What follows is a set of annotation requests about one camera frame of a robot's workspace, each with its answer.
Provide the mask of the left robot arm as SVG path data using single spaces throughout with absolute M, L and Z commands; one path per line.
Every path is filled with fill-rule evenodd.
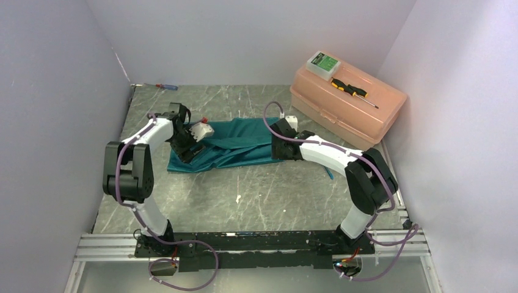
M 203 149 L 200 142 L 211 137 L 214 129 L 206 120 L 191 122 L 191 111 L 181 103 L 170 103 L 168 111 L 148 113 L 147 118 L 137 133 L 106 145 L 102 188 L 135 216 L 143 245 L 168 256 L 176 240 L 170 220 L 151 195 L 155 185 L 152 154 L 167 142 L 182 163 L 190 163 Z

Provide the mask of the blue plastic utensil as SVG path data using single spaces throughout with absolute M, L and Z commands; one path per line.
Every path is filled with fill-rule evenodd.
M 329 178 L 331 180 L 334 180 L 334 175 L 332 174 L 331 170 L 328 167 L 324 167 L 326 173 L 328 174 Z

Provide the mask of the green white small box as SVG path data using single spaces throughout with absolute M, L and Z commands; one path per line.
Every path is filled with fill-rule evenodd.
M 322 52 L 317 51 L 305 64 L 305 69 L 317 75 L 325 81 L 330 81 L 339 70 L 341 61 Z

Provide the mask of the yellow black screwdriver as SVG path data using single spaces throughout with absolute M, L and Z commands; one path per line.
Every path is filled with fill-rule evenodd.
M 338 89 L 342 92 L 348 93 L 349 95 L 351 95 L 353 97 L 357 97 L 357 98 L 361 99 L 362 101 L 366 102 L 367 104 L 373 106 L 375 109 L 379 109 L 379 107 L 377 105 L 375 105 L 371 101 L 367 100 L 368 93 L 364 89 L 354 87 L 353 85 L 344 83 L 343 81 L 336 79 L 336 78 L 331 78 L 330 83 L 336 89 Z

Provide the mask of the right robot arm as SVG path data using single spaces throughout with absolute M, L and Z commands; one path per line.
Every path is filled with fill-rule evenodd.
M 285 118 L 266 127 L 272 134 L 272 158 L 314 162 L 346 178 L 352 207 L 337 227 L 336 240 L 340 251 L 352 253 L 376 214 L 384 211 L 383 205 L 395 208 L 398 183 L 381 153 L 345 148 L 310 131 L 297 132 Z

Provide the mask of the pink plastic toolbox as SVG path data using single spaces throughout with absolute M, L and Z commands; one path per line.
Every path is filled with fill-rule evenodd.
M 333 78 L 364 89 L 375 109 L 357 97 L 342 92 L 305 69 L 297 70 L 290 87 L 291 104 L 297 110 L 352 146 L 367 150 L 381 142 L 398 118 L 407 95 L 368 73 L 341 61 Z

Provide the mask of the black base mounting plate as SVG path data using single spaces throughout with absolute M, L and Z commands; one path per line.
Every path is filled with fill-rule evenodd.
M 310 266 L 330 269 L 341 257 L 372 255 L 366 236 L 348 239 L 336 230 L 175 233 L 178 244 L 163 245 L 150 236 L 137 237 L 138 259 L 171 258 L 180 272 Z

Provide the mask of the aluminium frame rail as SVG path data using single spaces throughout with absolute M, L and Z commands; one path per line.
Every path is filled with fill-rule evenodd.
M 381 230 L 377 234 L 380 241 L 395 241 L 396 237 L 404 236 L 400 231 Z M 76 262 L 103 262 L 103 261 L 151 261 L 160 258 L 153 252 L 137 255 L 137 234 L 83 234 L 76 249 Z M 383 247 L 374 245 L 374 254 L 364 257 L 390 258 L 395 256 L 401 245 Z M 295 250 L 262 250 L 265 253 L 274 252 L 294 253 Z M 400 257 L 431 257 L 431 251 L 424 232 L 419 231 L 406 243 Z

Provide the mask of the blue red screwdriver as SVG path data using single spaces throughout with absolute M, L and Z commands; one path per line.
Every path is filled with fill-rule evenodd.
M 149 86 L 154 86 L 154 87 L 157 87 L 159 89 L 165 89 L 165 90 L 178 90 L 178 86 L 176 85 L 169 85 L 169 84 L 148 84 L 148 83 L 145 83 L 145 85 L 149 85 Z

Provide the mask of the teal cloth napkin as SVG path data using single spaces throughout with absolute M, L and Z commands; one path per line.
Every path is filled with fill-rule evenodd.
M 170 152 L 168 172 L 200 173 L 213 168 L 245 167 L 274 164 L 271 133 L 261 118 L 234 118 L 231 121 L 214 121 L 209 125 L 214 134 L 201 141 L 203 150 L 191 162 L 181 162 L 174 151 Z

